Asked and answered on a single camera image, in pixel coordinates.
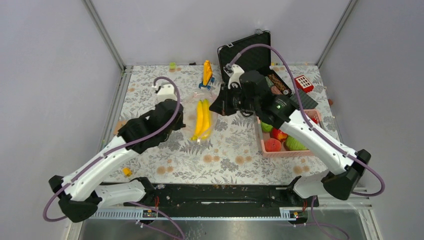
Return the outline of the green toy custard apple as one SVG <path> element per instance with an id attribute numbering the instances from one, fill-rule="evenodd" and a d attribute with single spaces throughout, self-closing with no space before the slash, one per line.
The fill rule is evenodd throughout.
<path id="1" fill-rule="evenodd" d="M 260 127 L 261 127 L 261 131 L 263 133 L 270 133 L 273 130 L 273 128 L 274 128 L 272 125 L 267 124 L 267 123 L 265 123 L 263 121 L 260 122 Z"/>

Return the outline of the black poker chip case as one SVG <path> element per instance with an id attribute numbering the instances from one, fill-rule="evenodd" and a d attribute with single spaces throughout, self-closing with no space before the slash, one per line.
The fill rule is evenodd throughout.
<path id="1" fill-rule="evenodd" d="M 218 62 L 220 65 L 221 77 L 224 83 L 228 83 L 230 77 L 224 71 L 224 67 L 244 48 L 254 44 L 271 45 L 271 32 L 258 29 L 255 34 L 242 39 L 222 45 L 217 49 Z M 256 70 L 265 76 L 268 86 L 276 94 L 283 94 L 287 97 L 293 95 L 292 89 L 282 80 L 282 78 L 271 68 L 272 51 L 266 47 L 255 47 L 247 50 L 235 62 L 245 72 Z"/>

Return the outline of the clear pink zip bag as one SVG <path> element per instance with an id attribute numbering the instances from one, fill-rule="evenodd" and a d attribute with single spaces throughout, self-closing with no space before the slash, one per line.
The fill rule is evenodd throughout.
<path id="1" fill-rule="evenodd" d="M 212 137 L 218 114 L 210 111 L 216 95 L 210 91 L 197 91 L 189 94 L 182 101 L 183 128 L 185 137 L 196 144 L 206 142 Z"/>

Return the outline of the yellow toy bananas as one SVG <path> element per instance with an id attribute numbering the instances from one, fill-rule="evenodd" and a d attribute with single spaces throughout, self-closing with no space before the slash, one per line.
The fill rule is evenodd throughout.
<path id="1" fill-rule="evenodd" d="M 196 107 L 196 123 L 192 141 L 200 142 L 209 138 L 212 131 L 212 117 L 209 110 L 210 103 L 207 98 L 199 100 Z"/>

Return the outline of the pink plastic basket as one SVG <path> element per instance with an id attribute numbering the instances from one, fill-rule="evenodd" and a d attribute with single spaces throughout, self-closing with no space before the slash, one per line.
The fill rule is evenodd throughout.
<path id="1" fill-rule="evenodd" d="M 263 126 L 257 118 L 256 133 L 258 147 L 265 158 L 285 158 L 313 156 L 314 154 L 292 136 L 277 130 L 269 125 L 268 131 L 263 131 Z"/>

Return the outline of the red toy pomegranate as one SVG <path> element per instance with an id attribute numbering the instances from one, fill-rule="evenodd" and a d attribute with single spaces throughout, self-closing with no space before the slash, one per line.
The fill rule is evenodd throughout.
<path id="1" fill-rule="evenodd" d="M 282 143 L 278 139 L 269 138 L 264 141 L 264 149 L 266 152 L 280 152 L 282 147 Z"/>

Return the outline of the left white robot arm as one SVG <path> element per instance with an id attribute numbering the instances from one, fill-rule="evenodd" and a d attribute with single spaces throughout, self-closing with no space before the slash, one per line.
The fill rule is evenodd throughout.
<path id="1" fill-rule="evenodd" d="M 106 147 L 81 168 L 67 176 L 51 177 L 48 182 L 64 217 L 78 223 L 102 207 L 127 202 L 152 204 L 155 192 L 147 177 L 123 183 L 103 181 L 123 163 L 157 147 L 173 131 L 184 128 L 183 110 L 177 100 L 159 102 L 154 109 L 128 120 Z"/>

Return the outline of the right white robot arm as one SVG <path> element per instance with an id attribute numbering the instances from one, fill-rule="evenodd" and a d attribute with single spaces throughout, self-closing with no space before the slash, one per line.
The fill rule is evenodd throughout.
<path id="1" fill-rule="evenodd" d="M 307 198 L 325 193 L 347 200 L 363 175 L 370 153 L 364 149 L 356 151 L 329 135 L 296 102 L 283 94 L 272 93 L 266 78 L 258 71 L 245 72 L 234 64 L 227 74 L 229 81 L 221 85 L 210 111 L 222 116 L 253 113 L 261 122 L 299 141 L 327 167 L 324 172 L 294 179 L 286 193 L 287 201 L 299 206 Z"/>

